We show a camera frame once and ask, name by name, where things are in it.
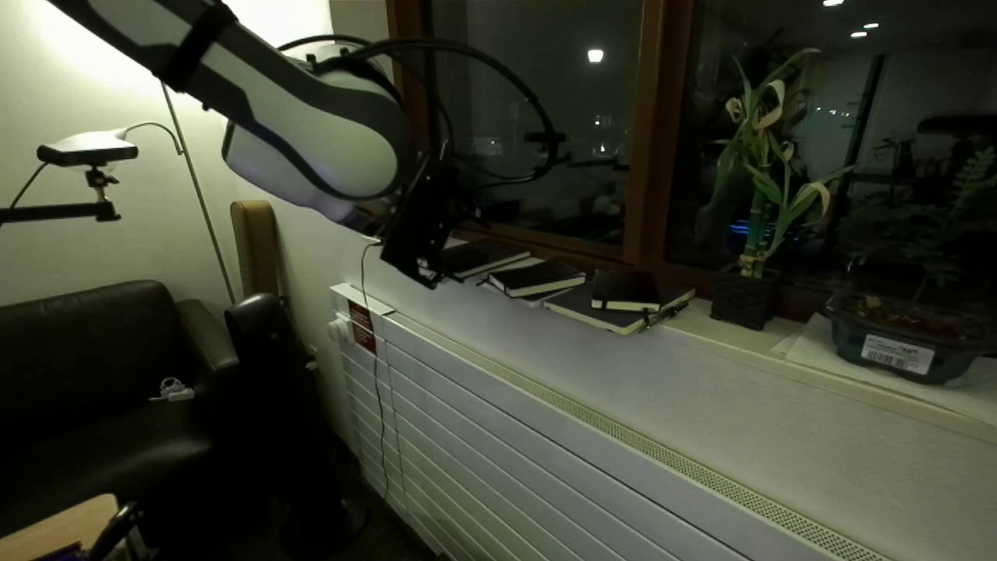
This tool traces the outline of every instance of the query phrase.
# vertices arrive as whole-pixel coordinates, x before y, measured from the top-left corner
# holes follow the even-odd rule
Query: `notebook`
[[[667,289],[649,271],[599,271],[592,308],[670,314],[691,301],[696,289]]]
[[[495,243],[495,240],[470,240],[470,243],[444,250],[439,271],[450,276],[469,281],[469,276],[491,275],[498,268],[516,268],[521,261],[537,265],[538,259],[532,259],[521,246],[509,246],[509,243]]]
[[[651,314],[646,313],[612,313],[612,308],[592,308],[592,289],[575,286],[568,294],[559,294],[556,300],[544,301],[556,314],[615,331],[615,333],[635,333],[649,323]]]
[[[538,296],[587,284],[587,271],[564,261],[538,261],[530,268],[494,271],[491,284],[509,296]]]

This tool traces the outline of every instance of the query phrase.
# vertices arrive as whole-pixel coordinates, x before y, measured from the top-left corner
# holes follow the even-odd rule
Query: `window sill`
[[[813,314],[803,323],[775,317],[767,331],[745,331],[715,320],[711,301],[697,300],[688,313],[667,320],[667,328],[711,346],[785,365],[774,369],[774,374],[794,377],[923,424],[997,441],[997,358],[978,358],[962,377],[945,387],[923,387],[887,372],[839,358],[831,320],[823,314]]]

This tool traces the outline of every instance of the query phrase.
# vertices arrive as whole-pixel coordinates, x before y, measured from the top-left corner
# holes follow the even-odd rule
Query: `plant pot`
[[[715,294],[711,317],[765,331],[774,317],[775,276],[722,275]]]
[[[829,304],[835,351],[915,384],[962,377],[988,349],[988,320],[872,294],[842,294]]]

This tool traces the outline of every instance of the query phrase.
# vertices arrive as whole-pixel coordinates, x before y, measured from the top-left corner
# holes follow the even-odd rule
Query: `window frame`
[[[425,37],[431,30],[431,0],[388,0],[388,13],[394,37]],[[538,254],[592,268],[646,268],[665,284],[696,286],[711,300],[722,271],[667,261],[673,164],[679,154],[685,74],[691,64],[691,22],[696,0],[641,0],[633,168],[625,214],[625,246],[528,232],[516,225],[469,225],[457,234],[517,243]],[[425,97],[411,78],[400,74],[400,81],[402,89],[416,100]],[[775,314],[808,317],[823,301],[827,286],[789,281],[775,294]]]

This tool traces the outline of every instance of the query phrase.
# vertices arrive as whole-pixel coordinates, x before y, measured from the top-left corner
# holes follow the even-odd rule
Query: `label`
[[[865,358],[925,377],[933,372],[936,349],[869,333],[865,342]]]
[[[372,356],[379,356],[379,338],[374,338],[372,308],[349,301],[349,328],[352,328],[352,342],[360,342]]]

